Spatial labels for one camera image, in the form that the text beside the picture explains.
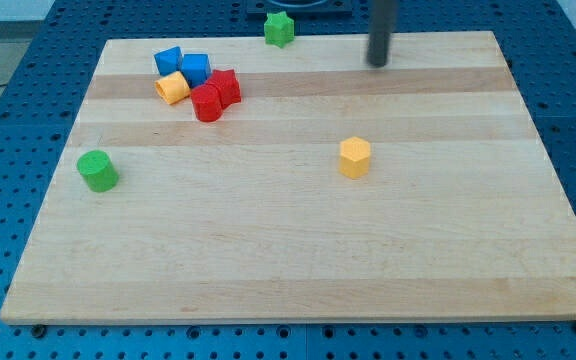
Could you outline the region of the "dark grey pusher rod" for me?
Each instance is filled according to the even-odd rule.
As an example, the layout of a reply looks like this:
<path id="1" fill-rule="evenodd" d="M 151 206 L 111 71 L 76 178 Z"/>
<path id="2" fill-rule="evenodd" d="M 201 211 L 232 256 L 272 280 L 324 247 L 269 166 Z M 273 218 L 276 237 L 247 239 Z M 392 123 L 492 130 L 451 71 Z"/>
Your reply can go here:
<path id="1" fill-rule="evenodd" d="M 372 1 L 366 54 L 370 66 L 381 68 L 388 63 L 390 41 L 396 29 L 397 15 L 397 0 Z"/>

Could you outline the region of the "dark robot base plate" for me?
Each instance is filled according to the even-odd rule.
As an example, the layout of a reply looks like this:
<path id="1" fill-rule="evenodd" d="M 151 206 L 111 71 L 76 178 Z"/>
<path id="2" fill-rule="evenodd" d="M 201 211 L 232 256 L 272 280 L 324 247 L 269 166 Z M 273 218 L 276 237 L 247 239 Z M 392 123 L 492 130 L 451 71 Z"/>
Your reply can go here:
<path id="1" fill-rule="evenodd" d="M 285 11 L 293 16 L 310 15 L 351 15 L 351 0 L 244 0 L 249 17 Z"/>

